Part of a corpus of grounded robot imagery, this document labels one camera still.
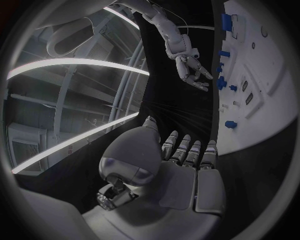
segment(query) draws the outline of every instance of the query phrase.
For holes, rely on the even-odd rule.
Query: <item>cable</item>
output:
[[[175,14],[174,12],[172,12],[172,11],[170,11],[170,10],[168,10],[168,9],[166,9],[166,8],[164,8],[164,7],[162,7],[162,6],[160,6],[160,5],[158,5],[157,3],[155,3],[154,1],[152,1],[152,0],[149,0],[149,2],[151,2],[151,3],[153,3],[153,4],[155,4],[155,5],[157,5],[158,7],[160,7],[160,8],[162,8],[162,9],[164,9],[164,10],[167,10],[168,12],[170,12],[171,14],[174,14],[176,17],[178,17],[178,18],[180,18],[182,21],[184,21],[184,23],[185,23],[185,25],[186,25],[186,35],[189,35],[189,27],[188,27],[188,24],[187,24],[187,22],[182,18],[182,17],[180,17],[180,16],[178,16],[177,14]]]

